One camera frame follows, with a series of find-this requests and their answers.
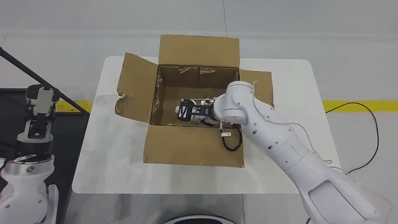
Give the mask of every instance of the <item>cardboard box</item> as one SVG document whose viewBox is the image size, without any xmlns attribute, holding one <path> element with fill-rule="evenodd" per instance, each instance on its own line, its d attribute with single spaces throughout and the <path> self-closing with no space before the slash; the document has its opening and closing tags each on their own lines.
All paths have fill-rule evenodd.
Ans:
<svg viewBox="0 0 398 224">
<path fill-rule="evenodd" d="M 227 151 L 218 128 L 182 122 L 175 107 L 182 98 L 212 98 L 230 82 L 257 80 L 256 97 L 273 105 L 271 72 L 239 68 L 239 39 L 162 35 L 159 64 L 126 53 L 120 74 L 116 114 L 149 123 L 145 163 L 244 167 L 243 146 Z M 239 142 L 237 130 L 226 138 Z"/>
</svg>

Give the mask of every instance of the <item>white cable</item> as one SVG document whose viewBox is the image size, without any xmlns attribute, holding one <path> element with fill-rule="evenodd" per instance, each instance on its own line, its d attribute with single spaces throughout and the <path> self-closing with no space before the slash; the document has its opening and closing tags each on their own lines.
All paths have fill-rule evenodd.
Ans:
<svg viewBox="0 0 398 224">
<path fill-rule="evenodd" d="M 254 97 L 254 88 L 255 88 L 255 85 L 256 85 L 257 82 L 258 82 L 258 81 L 254 81 L 254 82 L 253 82 L 252 100 L 253 100 L 254 108 L 255 108 L 255 109 L 257 110 L 257 112 L 262 116 L 262 118 L 263 118 L 265 121 L 270 122 L 270 123 L 272 123 L 272 124 L 282 124 L 282 125 L 296 125 L 296 126 L 300 126 L 300 127 L 304 130 L 305 135 L 307 136 L 308 142 L 310 143 L 310 146 L 311 146 L 312 153 L 314 153 L 315 155 L 317 155 L 317 156 L 322 160 L 322 162 L 324 162 L 324 163 L 326 163 L 326 164 L 331 164 L 331 163 L 332 163 L 332 160 L 330 160 L 330 159 L 324 160 L 324 159 L 319 155 L 319 153 L 317 152 L 317 150 L 315 150 L 315 148 L 314 148 L 313 145 L 312 145 L 312 142 L 311 142 L 311 139 L 310 139 L 310 135 L 308 135 L 308 132 L 307 132 L 307 130 L 304 128 L 304 126 L 302 126 L 301 124 L 295 123 L 295 122 L 286 122 L 286 123 L 277 123 L 277 122 L 273 122 L 273 121 L 267 119 L 267 118 L 260 112 L 259 108 L 258 108 L 257 105 L 256 105 L 256 100 L 255 100 L 256 98 Z"/>
</svg>

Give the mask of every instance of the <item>yellow stripe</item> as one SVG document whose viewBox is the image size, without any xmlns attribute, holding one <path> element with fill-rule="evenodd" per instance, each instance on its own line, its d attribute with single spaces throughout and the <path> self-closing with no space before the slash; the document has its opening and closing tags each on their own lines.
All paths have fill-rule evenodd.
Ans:
<svg viewBox="0 0 398 224">
<path fill-rule="evenodd" d="M 349 101 L 339 101 L 339 100 L 324 101 L 323 107 L 325 108 L 325 111 L 328 111 L 332 108 L 335 108 L 347 102 Z M 364 104 L 365 106 L 367 106 L 368 108 L 370 108 L 372 111 L 375 112 L 380 112 L 380 111 L 398 112 L 398 101 L 359 100 L 356 102 Z M 353 113 L 353 112 L 366 112 L 366 111 L 367 109 L 364 108 L 363 106 L 359 106 L 357 104 L 349 104 L 339 109 L 336 109 L 333 112 Z"/>
<path fill-rule="evenodd" d="M 91 112 L 91 109 L 93 107 L 92 100 L 78 100 L 76 102 L 79 104 L 79 106 L 81 106 L 84 109 L 86 109 L 87 111 Z M 336 106 L 340 106 L 347 102 L 349 102 L 349 101 L 325 100 L 323 102 L 323 107 L 325 108 L 325 111 L 328 111 L 332 108 L 335 108 Z M 370 108 L 372 111 L 375 111 L 375 112 L 398 112 L 398 101 L 359 100 L 356 102 L 366 105 L 368 108 Z M 78 112 L 78 110 L 76 108 L 69 105 L 66 101 L 59 101 L 57 103 L 56 111 L 57 112 Z M 334 110 L 333 112 L 359 113 L 359 112 L 367 112 L 367 109 L 362 106 L 356 105 L 356 104 L 350 104 L 350 105 L 343 106 L 342 108 L 339 108 L 337 110 Z"/>
<path fill-rule="evenodd" d="M 91 112 L 91 109 L 93 108 L 92 100 L 78 100 L 78 101 L 76 101 L 76 103 L 88 112 Z M 62 113 L 72 113 L 72 112 L 78 113 L 79 112 L 79 110 L 74 108 L 72 105 L 70 105 L 66 101 L 59 101 L 57 103 L 57 105 L 55 106 L 55 111 L 62 112 Z"/>
</svg>

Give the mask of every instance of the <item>white table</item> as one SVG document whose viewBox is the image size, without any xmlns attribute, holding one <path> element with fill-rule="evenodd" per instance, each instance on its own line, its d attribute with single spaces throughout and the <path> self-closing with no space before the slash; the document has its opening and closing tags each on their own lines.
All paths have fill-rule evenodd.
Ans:
<svg viewBox="0 0 398 224">
<path fill-rule="evenodd" d="M 147 57 L 157 62 L 156 57 Z M 248 140 L 245 168 L 145 164 L 147 123 L 114 113 L 123 57 L 108 57 L 88 122 L 72 189 L 78 194 L 297 193 L 290 179 Z M 340 166 L 311 65 L 306 60 L 241 59 L 241 68 L 272 72 L 276 110 L 307 129 L 315 149 Z M 304 132 L 294 127 L 308 144 Z"/>
</svg>

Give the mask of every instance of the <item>cardboard flap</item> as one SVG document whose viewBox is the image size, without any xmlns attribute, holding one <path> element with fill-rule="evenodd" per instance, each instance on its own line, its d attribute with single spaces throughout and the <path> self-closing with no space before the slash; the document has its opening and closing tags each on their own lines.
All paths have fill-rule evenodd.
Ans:
<svg viewBox="0 0 398 224">
<path fill-rule="evenodd" d="M 157 65 L 137 55 L 126 53 L 118 83 L 122 98 L 116 102 L 116 114 L 149 122 L 156 84 Z"/>
<path fill-rule="evenodd" d="M 239 39 L 195 35 L 162 35 L 159 64 L 239 68 Z"/>
<path fill-rule="evenodd" d="M 274 106 L 274 89 L 272 87 L 272 73 L 253 70 L 239 70 L 240 78 L 244 82 L 258 81 L 254 89 L 254 96 L 268 105 Z"/>
<path fill-rule="evenodd" d="M 226 138 L 229 147 L 239 142 L 237 130 Z M 201 166 L 244 167 L 243 146 L 230 152 L 217 128 L 150 125 L 145 141 L 144 162 Z"/>
</svg>

